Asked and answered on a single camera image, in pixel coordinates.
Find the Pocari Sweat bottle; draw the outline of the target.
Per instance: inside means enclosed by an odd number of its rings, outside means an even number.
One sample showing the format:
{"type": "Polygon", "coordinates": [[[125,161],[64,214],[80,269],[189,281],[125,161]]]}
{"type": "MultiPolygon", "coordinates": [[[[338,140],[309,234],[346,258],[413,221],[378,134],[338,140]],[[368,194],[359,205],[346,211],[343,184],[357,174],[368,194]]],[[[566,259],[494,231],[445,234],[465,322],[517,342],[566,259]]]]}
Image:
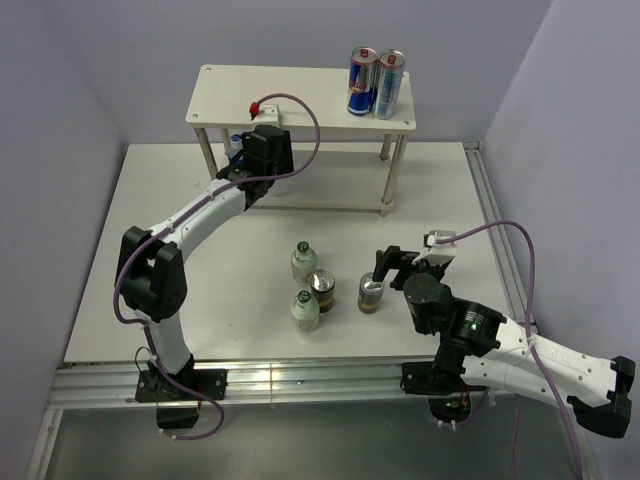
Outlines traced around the Pocari Sweat bottle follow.
{"type": "Polygon", "coordinates": [[[230,140],[230,146],[227,150],[229,162],[233,165],[242,165],[244,163],[243,137],[236,133],[230,137],[230,140]]]}
{"type": "Polygon", "coordinates": [[[289,193],[289,181],[287,179],[276,180],[269,189],[269,194],[273,197],[284,197],[289,193]]]}

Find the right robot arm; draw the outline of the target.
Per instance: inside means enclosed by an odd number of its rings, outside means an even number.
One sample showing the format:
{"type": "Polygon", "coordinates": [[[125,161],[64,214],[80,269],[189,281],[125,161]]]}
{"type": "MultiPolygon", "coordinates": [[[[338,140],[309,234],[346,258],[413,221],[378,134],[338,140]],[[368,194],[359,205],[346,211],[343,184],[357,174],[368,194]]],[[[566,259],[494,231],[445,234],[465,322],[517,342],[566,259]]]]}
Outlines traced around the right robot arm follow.
{"type": "Polygon", "coordinates": [[[439,339],[433,359],[402,364],[405,393],[444,396],[486,387],[564,406],[592,433],[614,439],[626,434],[632,360],[576,352],[490,307],[455,297],[442,281],[450,262],[397,246],[376,253],[374,281],[395,271],[390,286],[403,293],[415,331],[439,339]]]}

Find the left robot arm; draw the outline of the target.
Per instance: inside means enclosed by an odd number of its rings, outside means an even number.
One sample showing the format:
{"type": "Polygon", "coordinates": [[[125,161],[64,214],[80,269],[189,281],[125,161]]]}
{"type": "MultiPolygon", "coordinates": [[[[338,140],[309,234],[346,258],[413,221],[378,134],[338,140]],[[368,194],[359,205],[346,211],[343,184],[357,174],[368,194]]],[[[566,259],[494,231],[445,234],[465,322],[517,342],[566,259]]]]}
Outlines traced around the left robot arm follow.
{"type": "Polygon", "coordinates": [[[259,125],[241,135],[242,148],[189,204],[155,226],[129,228],[119,252],[112,305],[117,320],[143,328],[150,372],[172,399],[195,386],[194,358],[179,311],[188,293],[185,263],[228,220],[266,195],[276,178],[294,171],[291,136],[259,125]]]}

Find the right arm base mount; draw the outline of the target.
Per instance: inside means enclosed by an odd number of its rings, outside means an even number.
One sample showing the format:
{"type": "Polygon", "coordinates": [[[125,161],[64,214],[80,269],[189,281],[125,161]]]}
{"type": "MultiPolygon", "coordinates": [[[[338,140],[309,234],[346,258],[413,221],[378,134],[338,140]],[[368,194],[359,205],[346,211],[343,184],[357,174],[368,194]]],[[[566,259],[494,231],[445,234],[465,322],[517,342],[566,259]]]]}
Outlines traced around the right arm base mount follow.
{"type": "Polygon", "coordinates": [[[488,387],[467,385],[459,375],[438,372],[433,361],[400,365],[400,389],[427,399],[430,421],[440,429],[457,431],[473,422],[491,403],[488,387]]]}

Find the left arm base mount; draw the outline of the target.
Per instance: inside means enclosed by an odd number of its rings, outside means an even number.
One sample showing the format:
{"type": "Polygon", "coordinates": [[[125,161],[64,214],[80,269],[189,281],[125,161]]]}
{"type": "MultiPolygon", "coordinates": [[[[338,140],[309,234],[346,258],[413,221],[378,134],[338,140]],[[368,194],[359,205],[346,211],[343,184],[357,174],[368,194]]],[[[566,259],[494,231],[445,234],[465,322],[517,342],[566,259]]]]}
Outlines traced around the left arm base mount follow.
{"type": "Polygon", "coordinates": [[[224,399],[227,386],[225,369],[196,369],[171,378],[186,388],[170,383],[160,371],[149,364],[139,372],[134,401],[138,404],[156,404],[156,424],[160,429],[187,431],[199,420],[202,407],[212,405],[218,410],[217,431],[225,419],[219,402],[224,399]]]}

